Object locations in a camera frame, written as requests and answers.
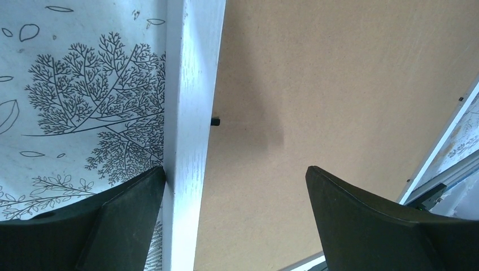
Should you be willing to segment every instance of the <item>brown fiberboard surface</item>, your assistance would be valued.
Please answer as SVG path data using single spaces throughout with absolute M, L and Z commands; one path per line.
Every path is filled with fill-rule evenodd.
M 278 270 L 321 251 L 309 165 L 396 200 L 479 72 L 478 10 L 228 1 L 195 269 Z

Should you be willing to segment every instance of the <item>cardboard panel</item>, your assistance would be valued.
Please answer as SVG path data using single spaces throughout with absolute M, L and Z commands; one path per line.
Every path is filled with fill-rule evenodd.
M 229 1 L 196 270 L 278 270 L 321 251 L 309 165 L 396 200 L 479 71 L 478 8 Z

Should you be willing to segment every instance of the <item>brown board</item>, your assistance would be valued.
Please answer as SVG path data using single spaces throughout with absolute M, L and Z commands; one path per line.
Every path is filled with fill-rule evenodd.
M 278 270 L 321 251 L 309 165 L 396 200 L 479 72 L 478 10 L 229 1 L 195 269 Z

